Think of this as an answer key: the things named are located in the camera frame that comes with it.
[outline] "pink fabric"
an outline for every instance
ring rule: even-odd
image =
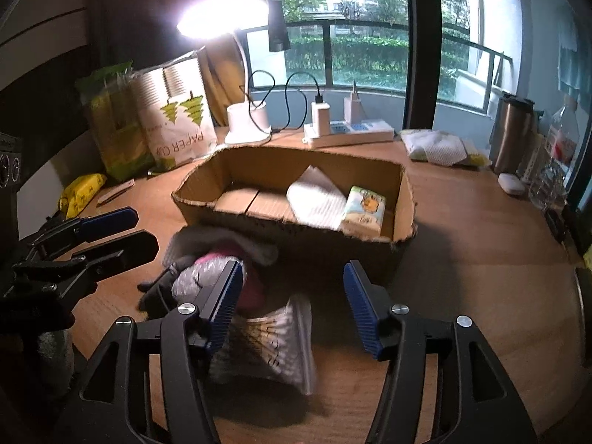
[[[224,241],[217,244],[206,255],[195,261],[196,264],[208,262],[215,258],[236,257],[241,259],[247,273],[243,290],[236,305],[238,311],[255,311],[265,304],[265,293],[263,284],[248,252],[233,241]]]

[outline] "metal screw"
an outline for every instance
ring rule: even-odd
[[[405,304],[395,304],[391,307],[391,312],[393,314],[397,314],[398,316],[404,316],[405,314],[409,313],[409,307]]]
[[[180,314],[184,314],[186,316],[195,312],[195,306],[193,304],[181,304],[179,307],[177,307],[177,310]]]
[[[471,317],[458,316],[457,317],[457,324],[461,327],[470,327],[473,325],[473,321],[471,320]]]

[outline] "white paper sheet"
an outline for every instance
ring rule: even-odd
[[[288,202],[296,220],[306,225],[339,228],[346,198],[316,167],[309,167],[288,188]]]

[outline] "power strip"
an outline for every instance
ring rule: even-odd
[[[395,130],[384,120],[362,120],[349,124],[345,120],[331,122],[331,134],[319,135],[312,124],[304,125],[303,143],[310,148],[340,147],[374,142],[390,142]]]

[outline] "lamp light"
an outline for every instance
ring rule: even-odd
[[[249,67],[245,49],[235,34],[239,29],[265,26],[268,11],[265,0],[203,0],[190,7],[177,25],[181,34],[196,40],[231,34],[239,47],[245,70],[245,100],[227,109],[230,131],[225,142],[229,145],[259,142],[268,139],[271,133],[265,105],[257,107],[247,96]]]

